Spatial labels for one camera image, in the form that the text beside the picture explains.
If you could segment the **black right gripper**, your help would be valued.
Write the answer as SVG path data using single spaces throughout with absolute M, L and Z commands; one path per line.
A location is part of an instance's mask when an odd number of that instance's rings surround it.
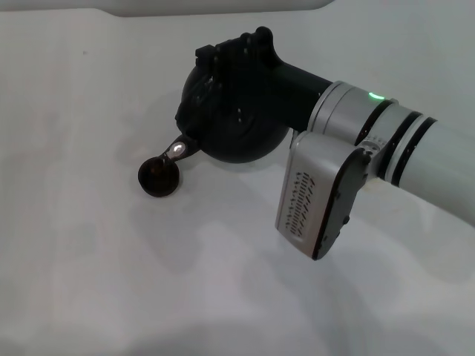
M 294 130 L 307 129 L 317 101 L 332 84 L 281 60 L 267 27 L 198 48 L 195 56 L 196 65 L 229 65 L 225 79 L 229 95 L 259 115 Z M 247 121 L 241 107 L 233 109 L 233 125 L 245 126 Z

